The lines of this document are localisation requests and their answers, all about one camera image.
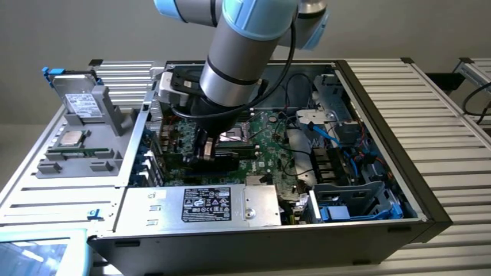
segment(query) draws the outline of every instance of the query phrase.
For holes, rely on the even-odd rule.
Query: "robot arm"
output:
[[[180,117],[194,119],[202,128],[203,139],[195,144],[199,148],[214,145],[220,133],[236,123],[239,110],[252,104],[250,97],[276,46],[283,43],[306,48],[319,42],[328,17],[326,3],[312,0],[302,1],[300,5],[298,0],[155,0],[155,4],[163,15],[218,28],[199,79],[203,96],[190,98],[188,116],[175,109]],[[296,26],[300,27],[298,33],[307,34],[299,39],[294,31]]]
[[[218,27],[223,13],[224,0],[155,0],[163,16],[182,22]],[[296,49],[314,50],[323,36],[330,12],[326,0],[298,0],[299,11],[295,19],[298,30]],[[280,46],[290,46],[288,32],[279,40]]]

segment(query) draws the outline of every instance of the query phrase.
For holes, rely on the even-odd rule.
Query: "capacitor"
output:
[[[271,116],[271,117],[268,118],[268,121],[270,121],[272,124],[275,124],[275,123],[278,122],[278,118],[276,118],[275,116]]]

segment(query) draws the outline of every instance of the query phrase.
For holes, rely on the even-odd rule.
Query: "circuit board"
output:
[[[292,188],[298,184],[296,177],[290,177],[283,173],[283,166],[290,163],[286,170],[295,174],[294,162],[290,162],[292,153],[280,148],[272,139],[276,127],[278,134],[284,133],[284,124],[278,120],[278,113],[271,111],[262,112],[248,122],[248,142],[244,144],[254,144],[256,160],[240,160],[239,170],[230,172],[220,177],[200,176],[190,178],[186,175],[186,167],[175,167],[172,164],[178,163],[176,158],[182,158],[192,152],[194,136],[196,124],[187,120],[179,120],[174,126],[164,125],[164,132],[171,139],[179,139],[182,147],[174,147],[170,143],[164,145],[168,148],[164,154],[167,173],[166,186],[190,186],[190,185],[232,185],[247,183],[247,178],[252,176],[264,176],[267,173],[272,175],[272,183],[276,186],[278,194],[286,200],[298,200],[299,195]]]

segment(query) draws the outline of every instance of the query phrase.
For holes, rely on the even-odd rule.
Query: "black cable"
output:
[[[486,112],[489,111],[489,109],[490,109],[490,107],[486,107],[483,109],[482,116],[481,116],[479,120],[475,122],[478,125],[483,122],[485,116],[486,116]]]
[[[286,118],[282,122],[284,122],[284,126],[287,126],[287,124],[288,124],[288,121],[292,119],[292,118],[296,118],[296,116],[290,116],[288,118]],[[278,128],[279,128],[279,125],[282,124],[282,122],[278,122],[278,125],[276,125],[276,128],[275,128],[275,132],[274,132],[274,134],[272,134],[272,139],[274,139],[274,137],[276,137],[276,134],[278,134]],[[298,150],[294,150],[294,149],[291,149],[291,148],[287,148],[287,147],[283,147],[283,145],[278,142],[278,141],[275,141],[275,143],[276,143],[276,145],[282,148],[282,149],[284,149],[286,151],[290,151],[290,152],[298,152],[298,153],[300,153],[300,154],[307,154],[308,156],[310,156],[310,152],[306,152],[306,151],[298,151]]]
[[[294,150],[294,149],[291,149],[291,148],[286,148],[286,147],[283,147],[283,146],[278,143],[278,141],[276,141],[276,145],[278,145],[282,149],[284,149],[286,151],[290,151],[290,152],[298,152],[299,154],[307,154],[307,155],[310,156],[310,152],[306,152],[306,151],[298,151],[298,150]]]
[[[290,30],[291,30],[291,42],[290,42],[290,52],[288,52],[288,58],[286,61],[286,65],[283,67],[283,71],[280,73],[280,77],[278,78],[272,88],[264,93],[264,95],[262,97],[259,97],[258,99],[252,100],[252,102],[250,102],[248,104],[227,111],[227,112],[222,112],[218,114],[210,114],[210,115],[191,115],[187,114],[184,112],[180,112],[175,106],[171,106],[171,110],[175,113],[176,116],[184,118],[184,119],[190,119],[190,120],[199,120],[199,119],[215,119],[215,118],[220,118],[220,117],[227,117],[227,116],[232,116],[236,113],[250,109],[251,107],[254,107],[255,105],[258,105],[259,103],[262,103],[276,91],[278,87],[280,86],[286,75],[288,73],[290,67],[292,66],[292,62],[294,62],[294,55],[295,55],[295,46],[298,43],[298,33],[296,33],[296,28],[295,28],[295,22],[291,22],[291,26],[290,26]]]
[[[294,158],[291,158],[291,160],[284,164],[283,166],[283,173],[290,176],[290,177],[298,177],[299,175],[303,175],[306,173],[308,173],[310,171],[314,171],[314,169],[311,168],[310,170],[306,170],[304,172],[300,172],[299,174],[288,174],[286,171],[286,167],[288,166],[288,164],[292,162]]]
[[[288,96],[288,87],[290,87],[290,82],[292,81],[292,79],[296,77],[296,76],[303,76],[307,81],[308,81],[308,89],[310,89],[310,95],[312,95],[312,92],[314,92],[314,82],[312,80],[310,79],[310,77],[304,74],[304,73],[295,73],[290,76],[287,82],[286,82],[286,88],[284,88],[284,106],[290,106],[290,96]]]
[[[469,101],[470,101],[470,99],[473,99],[473,97],[481,92],[481,91],[483,91],[486,88],[489,88],[489,87],[491,87],[491,82],[490,83],[487,83],[486,85],[483,85],[482,87],[479,87],[478,89],[475,89],[474,91],[473,91],[473,93],[470,93],[469,94],[469,96],[467,96],[467,98],[463,100],[463,103],[462,103],[462,109],[463,109],[463,112],[466,113],[466,114],[469,114],[469,115],[474,115],[474,116],[491,116],[491,113],[486,113],[487,111],[485,111],[483,113],[474,113],[474,112],[470,112],[469,110],[467,110],[467,103],[469,103]]]

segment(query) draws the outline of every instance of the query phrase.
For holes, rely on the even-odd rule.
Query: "computer chip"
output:
[[[67,131],[63,134],[63,137],[60,139],[59,146],[62,147],[71,147],[79,144],[83,140],[84,132],[83,131]]]

